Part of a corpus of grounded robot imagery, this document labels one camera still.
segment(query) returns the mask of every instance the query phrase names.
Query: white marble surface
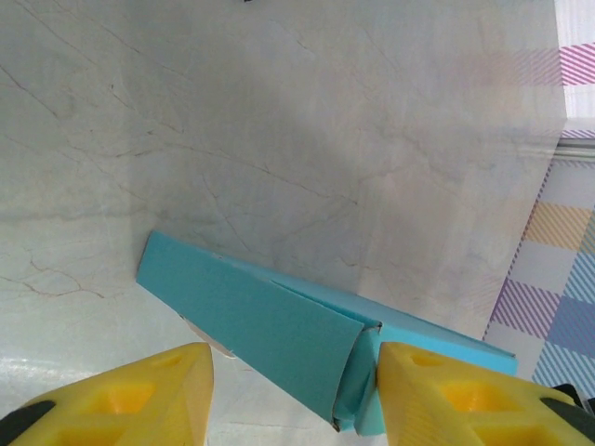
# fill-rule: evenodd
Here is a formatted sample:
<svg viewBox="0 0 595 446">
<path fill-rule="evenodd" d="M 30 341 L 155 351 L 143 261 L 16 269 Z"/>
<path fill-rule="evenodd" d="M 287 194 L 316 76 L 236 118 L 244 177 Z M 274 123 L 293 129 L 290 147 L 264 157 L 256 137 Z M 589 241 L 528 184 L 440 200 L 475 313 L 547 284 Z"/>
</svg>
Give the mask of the white marble surface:
<svg viewBox="0 0 595 446">
<path fill-rule="evenodd" d="M 515 63 L 556 47 L 553 1 L 5 0 L 0 415 L 196 339 L 134 284 L 152 228 L 481 336 L 563 125 Z M 216 368 L 210 446 L 385 441 Z"/>
</svg>

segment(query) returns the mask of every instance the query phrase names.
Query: plaid fabric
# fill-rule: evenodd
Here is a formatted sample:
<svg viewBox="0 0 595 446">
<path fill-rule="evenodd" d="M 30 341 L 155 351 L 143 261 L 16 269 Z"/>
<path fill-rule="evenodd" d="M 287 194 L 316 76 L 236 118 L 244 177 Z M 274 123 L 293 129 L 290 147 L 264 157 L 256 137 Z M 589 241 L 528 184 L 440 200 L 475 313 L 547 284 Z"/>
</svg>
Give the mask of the plaid fabric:
<svg viewBox="0 0 595 446">
<path fill-rule="evenodd" d="M 595 162 L 551 163 L 484 340 L 595 397 Z"/>
</svg>

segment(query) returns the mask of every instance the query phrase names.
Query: teal paper box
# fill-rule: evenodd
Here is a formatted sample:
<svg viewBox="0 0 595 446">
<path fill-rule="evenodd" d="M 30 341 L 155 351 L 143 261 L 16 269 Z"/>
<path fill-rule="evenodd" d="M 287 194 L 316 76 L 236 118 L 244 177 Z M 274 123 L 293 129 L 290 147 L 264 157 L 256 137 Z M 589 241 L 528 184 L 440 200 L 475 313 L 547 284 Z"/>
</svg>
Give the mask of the teal paper box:
<svg viewBox="0 0 595 446">
<path fill-rule="evenodd" d="M 484 342 L 160 232 L 149 237 L 137 281 L 337 431 L 384 432 L 376 388 L 382 342 L 516 372 L 513 355 Z"/>
</svg>

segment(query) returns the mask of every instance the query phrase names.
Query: teal cardboard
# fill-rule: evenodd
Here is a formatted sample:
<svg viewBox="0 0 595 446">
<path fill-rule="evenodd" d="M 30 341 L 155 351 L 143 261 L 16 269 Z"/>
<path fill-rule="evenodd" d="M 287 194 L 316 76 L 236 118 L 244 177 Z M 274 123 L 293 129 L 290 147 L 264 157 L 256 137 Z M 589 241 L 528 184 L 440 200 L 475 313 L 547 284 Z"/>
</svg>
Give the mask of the teal cardboard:
<svg viewBox="0 0 595 446">
<path fill-rule="evenodd" d="M 137 281 L 336 430 L 384 432 L 376 389 L 382 342 L 516 372 L 510 353 L 484 342 L 160 232 L 147 242 Z"/>
</svg>

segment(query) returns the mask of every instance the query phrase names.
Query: checkered cloth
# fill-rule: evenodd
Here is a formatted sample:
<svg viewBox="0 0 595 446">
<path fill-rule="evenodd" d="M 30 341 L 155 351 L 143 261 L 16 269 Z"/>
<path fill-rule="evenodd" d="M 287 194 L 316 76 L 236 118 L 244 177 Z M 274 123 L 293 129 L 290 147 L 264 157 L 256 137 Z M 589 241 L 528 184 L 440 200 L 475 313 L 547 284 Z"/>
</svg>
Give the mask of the checkered cloth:
<svg viewBox="0 0 595 446">
<path fill-rule="evenodd" d="M 484 340 L 520 377 L 595 397 L 595 162 L 552 162 Z"/>
</svg>

